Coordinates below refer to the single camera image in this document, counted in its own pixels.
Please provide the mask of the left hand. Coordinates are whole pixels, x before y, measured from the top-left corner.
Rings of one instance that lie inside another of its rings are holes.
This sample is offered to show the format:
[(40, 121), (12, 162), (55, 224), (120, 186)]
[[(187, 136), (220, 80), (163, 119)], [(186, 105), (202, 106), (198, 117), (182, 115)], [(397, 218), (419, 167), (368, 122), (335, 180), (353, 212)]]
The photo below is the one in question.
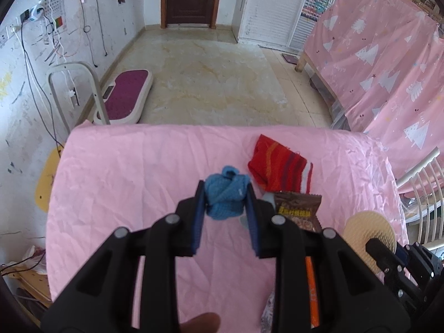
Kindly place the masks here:
[(216, 333), (221, 325), (221, 317), (212, 312), (204, 313), (180, 325), (181, 333)]

